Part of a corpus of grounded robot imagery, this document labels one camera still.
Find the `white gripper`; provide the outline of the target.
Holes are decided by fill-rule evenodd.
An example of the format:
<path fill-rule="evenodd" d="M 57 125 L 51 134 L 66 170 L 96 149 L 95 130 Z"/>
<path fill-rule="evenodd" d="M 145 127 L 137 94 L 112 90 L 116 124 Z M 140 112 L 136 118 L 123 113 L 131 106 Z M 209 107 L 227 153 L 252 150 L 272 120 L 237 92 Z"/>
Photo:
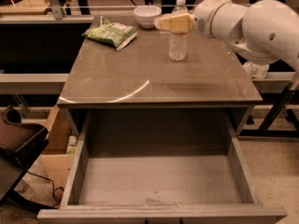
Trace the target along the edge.
<path fill-rule="evenodd" d="M 203 0 L 193 11 L 182 14 L 165 14 L 154 20 L 154 25 L 159 30 L 178 31 L 187 33 L 193 28 L 199 35 L 207 38 L 212 37 L 212 22 L 218 10 L 225 4 L 231 3 L 231 0 Z"/>

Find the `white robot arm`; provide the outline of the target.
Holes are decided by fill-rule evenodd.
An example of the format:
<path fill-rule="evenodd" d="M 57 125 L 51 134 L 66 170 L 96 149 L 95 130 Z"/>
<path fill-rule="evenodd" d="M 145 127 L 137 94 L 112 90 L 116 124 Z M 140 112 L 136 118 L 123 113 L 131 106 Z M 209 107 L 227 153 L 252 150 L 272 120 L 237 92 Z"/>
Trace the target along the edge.
<path fill-rule="evenodd" d="M 154 25 L 183 33 L 195 30 L 222 40 L 252 63 L 281 60 L 299 72 L 299 16 L 277 0 L 261 0 L 249 7 L 231 0 L 204 0 L 193 13 L 165 14 Z"/>

